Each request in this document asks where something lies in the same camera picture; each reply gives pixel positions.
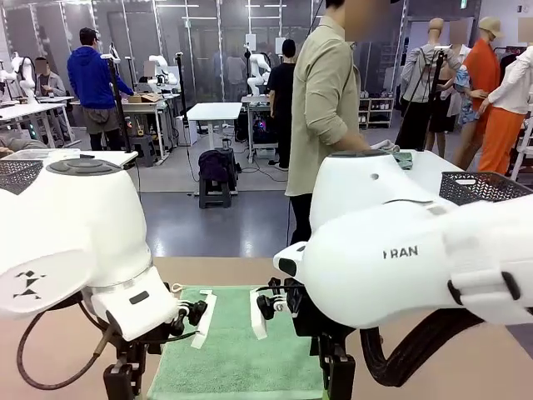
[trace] beige hat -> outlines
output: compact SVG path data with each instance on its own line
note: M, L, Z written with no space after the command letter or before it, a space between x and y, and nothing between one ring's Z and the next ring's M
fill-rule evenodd
M439 30L439 31L442 32L442 29L444 29L444 19L442 19L442 18L433 18L430 21L429 30L431 31L433 29L436 29L436 30Z
M484 31L489 31L497 38L504 37L504 34L501 32L501 22L498 18L485 17L480 20L478 28L483 29Z

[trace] person in blue jacket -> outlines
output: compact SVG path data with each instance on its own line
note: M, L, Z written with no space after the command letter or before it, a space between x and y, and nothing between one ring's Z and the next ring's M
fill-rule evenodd
M80 30L80 42L82 46L72 52L67 69L70 85L82 104L87 133L91 136L91 149L102 150L102 133L105 133L111 150L121 150L119 116L110 87L111 73L106 60L101 59L97 51L97 31L83 28ZM121 92L133 95L133 90L119 76L117 86Z

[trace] person in black clothes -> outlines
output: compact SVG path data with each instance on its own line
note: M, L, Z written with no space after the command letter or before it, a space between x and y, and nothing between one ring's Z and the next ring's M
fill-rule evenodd
M270 114L274 118L278 136L278 152L280 168L289 168L291 154L291 122L292 122L292 79L296 61L296 44L294 40L283 42L283 62L274 67L268 79L270 89Z

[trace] brown table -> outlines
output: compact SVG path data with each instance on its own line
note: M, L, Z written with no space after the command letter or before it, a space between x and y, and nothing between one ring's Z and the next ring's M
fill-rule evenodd
M162 278L189 285L265 284L281 274L270 259L253 258L156 258ZM424 317L410 315L381 330L386 354ZM6 400L103 400L103 370L116 362L114 347L108 345L95 366L72 386L56 392L40 392L18 375L16 348L25 321L1 321L0 398ZM57 383L77 372L91 357L99 332L77 307L50 312L28 340L28 372L43 383ZM533 360L504 327L484 325L462 333L447 343L402 388L381 387L373 381L363 361L357 332L348 343L357 361L356 400L511 400L530 398L533 393ZM158 356L149 356L144 375L146 394L157 370Z

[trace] orange shirt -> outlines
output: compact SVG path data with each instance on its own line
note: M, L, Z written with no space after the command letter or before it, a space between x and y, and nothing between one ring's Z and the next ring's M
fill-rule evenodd
M480 39L465 60L474 90L482 89L488 93L500 86L500 62L489 43ZM474 98L474 110L478 110L483 99Z

